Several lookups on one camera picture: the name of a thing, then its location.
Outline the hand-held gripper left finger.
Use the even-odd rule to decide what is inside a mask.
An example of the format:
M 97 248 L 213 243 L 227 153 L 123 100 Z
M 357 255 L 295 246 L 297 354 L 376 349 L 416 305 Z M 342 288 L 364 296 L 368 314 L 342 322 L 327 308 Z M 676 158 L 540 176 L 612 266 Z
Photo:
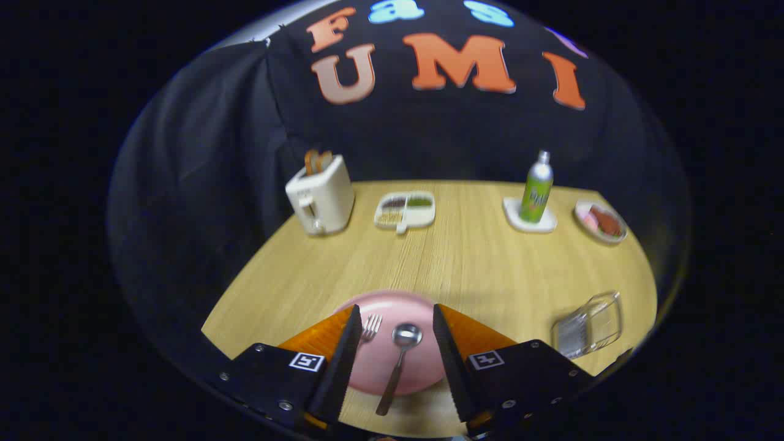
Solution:
M 205 382 L 283 432 L 330 432 L 344 405 L 363 321 L 353 304 L 278 346 L 254 343 Z

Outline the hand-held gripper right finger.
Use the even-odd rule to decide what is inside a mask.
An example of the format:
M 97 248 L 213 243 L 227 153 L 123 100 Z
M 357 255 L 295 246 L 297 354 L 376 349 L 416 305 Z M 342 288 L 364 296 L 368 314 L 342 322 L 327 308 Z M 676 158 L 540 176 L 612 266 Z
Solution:
M 595 385 L 549 344 L 517 343 L 436 304 L 433 332 L 454 407 L 469 434 L 521 434 Z

